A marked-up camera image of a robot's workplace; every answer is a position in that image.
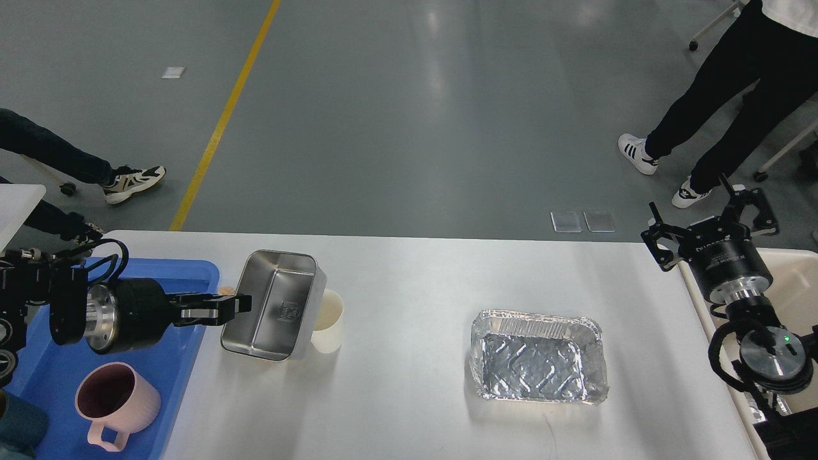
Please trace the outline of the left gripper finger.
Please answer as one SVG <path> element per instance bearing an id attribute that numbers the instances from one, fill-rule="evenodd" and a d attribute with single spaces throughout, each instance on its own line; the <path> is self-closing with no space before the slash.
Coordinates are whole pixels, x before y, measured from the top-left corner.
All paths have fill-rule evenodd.
<path id="1" fill-rule="evenodd" d="M 236 313 L 232 310 L 221 312 L 219 310 L 182 310 L 180 317 L 173 320 L 173 326 L 222 326 L 234 320 Z"/>
<path id="2" fill-rule="evenodd" d="M 183 292 L 167 295 L 180 317 L 234 317 L 253 308 L 251 295 Z"/>

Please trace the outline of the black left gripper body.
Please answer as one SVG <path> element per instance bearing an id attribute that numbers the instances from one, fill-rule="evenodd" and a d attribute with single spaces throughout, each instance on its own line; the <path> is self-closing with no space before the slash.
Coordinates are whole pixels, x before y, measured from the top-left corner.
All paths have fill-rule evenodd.
<path id="1" fill-rule="evenodd" d="M 99 355 L 148 348 L 180 319 L 157 280 L 112 280 L 88 291 L 85 340 Z"/>

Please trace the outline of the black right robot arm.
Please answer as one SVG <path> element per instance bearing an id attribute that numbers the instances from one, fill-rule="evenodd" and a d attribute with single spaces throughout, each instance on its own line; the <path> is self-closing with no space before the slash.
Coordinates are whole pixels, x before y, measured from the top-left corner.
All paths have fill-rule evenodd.
<path id="1" fill-rule="evenodd" d="M 779 404 L 816 378 L 816 327 L 805 334 L 789 330 L 766 296 L 774 278 L 753 238 L 776 235 L 780 226 L 765 193 L 720 180 L 729 196 L 722 213 L 680 227 L 665 222 L 651 202 L 643 242 L 664 272 L 681 265 L 693 297 L 722 321 L 709 340 L 708 363 L 762 414 L 752 430 L 766 455 L 815 459 L 816 409 L 783 414 Z"/>

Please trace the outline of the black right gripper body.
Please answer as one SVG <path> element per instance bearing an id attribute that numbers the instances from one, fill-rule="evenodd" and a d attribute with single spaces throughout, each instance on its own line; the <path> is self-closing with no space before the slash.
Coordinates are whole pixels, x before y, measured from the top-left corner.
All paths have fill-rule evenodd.
<path id="1" fill-rule="evenodd" d="M 727 240 L 698 249 L 689 258 L 693 279 L 713 305 L 762 296 L 773 276 L 756 247 L 748 240 Z"/>

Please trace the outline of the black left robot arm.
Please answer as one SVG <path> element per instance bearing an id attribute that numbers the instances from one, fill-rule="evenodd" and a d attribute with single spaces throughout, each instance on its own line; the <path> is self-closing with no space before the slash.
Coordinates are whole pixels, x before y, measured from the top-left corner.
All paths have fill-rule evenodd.
<path id="1" fill-rule="evenodd" d="M 47 306 L 53 343 L 86 341 L 94 353 L 122 353 L 157 344 L 170 326 L 222 326 L 251 311 L 245 293 L 167 293 L 157 280 L 124 275 L 130 254 L 102 238 L 47 253 L 2 252 L 2 385 L 12 382 L 27 344 L 29 311 Z"/>

